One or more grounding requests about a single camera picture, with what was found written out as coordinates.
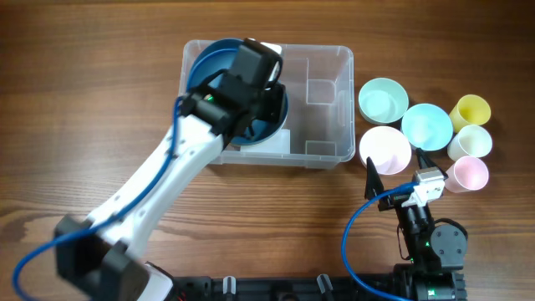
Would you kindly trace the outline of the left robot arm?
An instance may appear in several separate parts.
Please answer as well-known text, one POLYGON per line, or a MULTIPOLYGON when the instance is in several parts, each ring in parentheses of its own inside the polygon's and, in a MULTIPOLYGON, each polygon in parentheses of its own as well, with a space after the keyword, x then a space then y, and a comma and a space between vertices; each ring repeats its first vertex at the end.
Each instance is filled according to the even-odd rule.
POLYGON ((141 263, 151 233, 187 185, 256 120, 278 124, 287 107, 283 49, 238 41, 231 65, 176 99, 172 126, 135 174, 84 221, 54 229, 58 275, 93 300, 169 300, 173 277, 141 263))

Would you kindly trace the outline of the pink small bowl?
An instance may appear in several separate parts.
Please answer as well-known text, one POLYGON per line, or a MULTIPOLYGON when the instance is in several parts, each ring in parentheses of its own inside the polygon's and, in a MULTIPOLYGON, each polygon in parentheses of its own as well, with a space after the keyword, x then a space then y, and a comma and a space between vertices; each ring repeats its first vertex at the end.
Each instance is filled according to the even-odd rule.
POLYGON ((376 126, 367 130, 359 142, 359 158, 366 167, 367 159, 374 163, 381 175, 402 172, 410 163, 412 149, 410 142, 396 128, 376 126))

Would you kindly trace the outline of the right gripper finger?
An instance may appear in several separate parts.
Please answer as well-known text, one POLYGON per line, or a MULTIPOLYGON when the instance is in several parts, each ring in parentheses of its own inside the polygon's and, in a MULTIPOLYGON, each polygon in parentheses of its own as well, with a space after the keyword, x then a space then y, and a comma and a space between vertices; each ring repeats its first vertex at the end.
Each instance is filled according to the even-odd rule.
POLYGON ((385 191, 380 175, 370 156, 366 159, 366 185, 364 198, 371 200, 385 191))
POLYGON ((421 170, 436 167, 436 163, 421 148, 415 149, 415 155, 418 166, 421 170))

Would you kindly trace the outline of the dark blue bowl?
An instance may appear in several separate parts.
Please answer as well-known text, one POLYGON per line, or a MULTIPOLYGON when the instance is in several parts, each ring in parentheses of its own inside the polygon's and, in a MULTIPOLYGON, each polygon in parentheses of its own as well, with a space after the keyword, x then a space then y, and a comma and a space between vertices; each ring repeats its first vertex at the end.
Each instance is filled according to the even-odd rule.
MULTIPOLYGON (((194 61, 191 66, 188 79, 186 81, 186 104, 183 108, 183 112, 186 114, 194 114, 200 117, 200 82, 207 75, 212 74, 214 71, 228 67, 232 60, 234 59, 235 54, 232 52, 238 45, 241 40, 228 38, 223 40, 218 40, 214 43, 211 43, 206 49, 204 49, 201 54, 194 61)), ((283 127, 283 123, 288 116, 288 97, 287 97, 287 109, 284 120, 282 124, 271 130, 265 130, 260 136, 256 138, 243 138, 243 137, 234 137, 234 138, 224 138, 224 145, 252 145, 274 135, 283 127)))

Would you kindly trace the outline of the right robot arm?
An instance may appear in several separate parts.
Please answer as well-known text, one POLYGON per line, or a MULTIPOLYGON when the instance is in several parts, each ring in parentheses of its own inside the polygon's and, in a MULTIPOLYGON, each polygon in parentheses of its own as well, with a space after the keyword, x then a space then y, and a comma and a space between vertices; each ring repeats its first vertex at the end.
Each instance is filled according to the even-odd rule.
POLYGON ((369 276, 367 288, 359 286, 357 300, 467 299, 464 268, 468 233, 449 218, 435 219, 429 203, 443 196, 447 174, 420 148, 415 151, 419 169, 411 182, 385 190, 373 161, 364 197, 381 212, 395 211, 396 234, 403 238, 408 254, 388 275, 369 276))

